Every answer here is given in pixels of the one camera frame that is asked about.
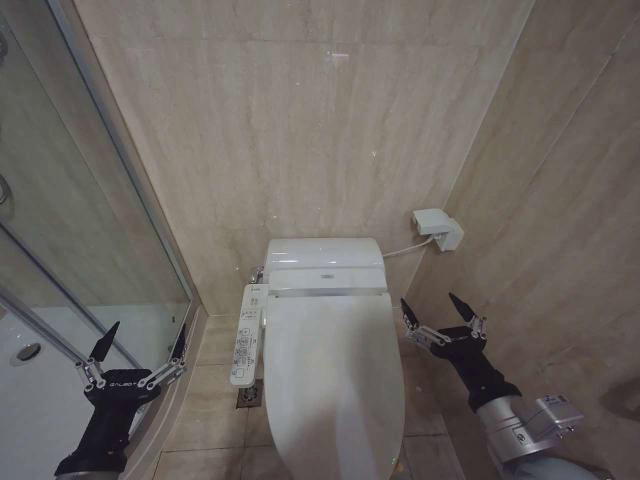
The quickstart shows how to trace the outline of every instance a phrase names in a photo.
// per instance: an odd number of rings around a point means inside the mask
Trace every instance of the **white toilet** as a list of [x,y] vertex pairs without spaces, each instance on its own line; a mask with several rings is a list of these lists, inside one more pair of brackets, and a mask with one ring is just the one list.
[[367,238],[272,240],[264,385],[295,480],[387,480],[404,381],[382,254]]

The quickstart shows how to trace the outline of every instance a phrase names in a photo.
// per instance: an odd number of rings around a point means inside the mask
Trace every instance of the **bidet seat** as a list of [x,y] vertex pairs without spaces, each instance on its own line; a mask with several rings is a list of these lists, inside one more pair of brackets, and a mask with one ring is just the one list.
[[404,430],[388,293],[267,298],[265,398],[294,478],[387,480]]

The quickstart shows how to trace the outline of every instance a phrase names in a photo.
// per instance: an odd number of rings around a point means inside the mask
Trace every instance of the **power cord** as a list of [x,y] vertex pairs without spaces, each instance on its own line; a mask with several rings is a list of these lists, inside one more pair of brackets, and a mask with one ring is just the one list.
[[424,242],[419,243],[417,245],[411,245],[410,247],[403,248],[402,250],[396,250],[395,252],[385,253],[382,255],[382,258],[395,257],[396,255],[402,255],[404,253],[410,252],[411,250],[415,250],[416,248],[424,247],[428,243],[431,243],[431,241],[433,241],[433,235],[429,235],[429,238],[427,238]]

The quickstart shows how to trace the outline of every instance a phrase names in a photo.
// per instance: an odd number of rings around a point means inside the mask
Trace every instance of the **beige tile wall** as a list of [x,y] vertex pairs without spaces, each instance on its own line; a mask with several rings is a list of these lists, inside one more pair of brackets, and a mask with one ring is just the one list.
[[[464,242],[425,255],[408,294],[437,327],[460,322],[449,290],[488,315],[487,353],[507,378],[586,414],[563,453],[625,479],[640,478],[628,403],[640,375],[639,12],[536,2],[447,203]],[[467,478],[492,478],[464,387],[431,367]]]
[[[417,242],[531,0],[76,1],[212,313],[274,237]],[[391,259],[394,298],[420,253]]]

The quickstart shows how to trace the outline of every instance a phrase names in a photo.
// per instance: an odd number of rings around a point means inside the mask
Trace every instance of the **toilet tank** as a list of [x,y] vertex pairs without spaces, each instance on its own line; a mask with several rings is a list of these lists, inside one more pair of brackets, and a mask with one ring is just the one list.
[[263,279],[278,295],[387,291],[382,253],[372,238],[271,240]]

